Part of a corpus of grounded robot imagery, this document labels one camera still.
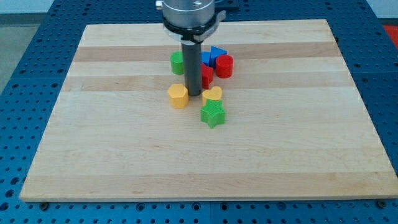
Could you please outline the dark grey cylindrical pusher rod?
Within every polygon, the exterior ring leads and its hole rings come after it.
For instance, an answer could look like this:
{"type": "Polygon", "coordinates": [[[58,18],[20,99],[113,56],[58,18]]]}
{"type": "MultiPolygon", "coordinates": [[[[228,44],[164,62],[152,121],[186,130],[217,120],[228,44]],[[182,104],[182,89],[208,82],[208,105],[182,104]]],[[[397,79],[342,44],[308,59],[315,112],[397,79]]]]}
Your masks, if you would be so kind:
{"type": "Polygon", "coordinates": [[[190,96],[198,96],[202,90],[201,45],[182,44],[185,86],[190,96]]]}

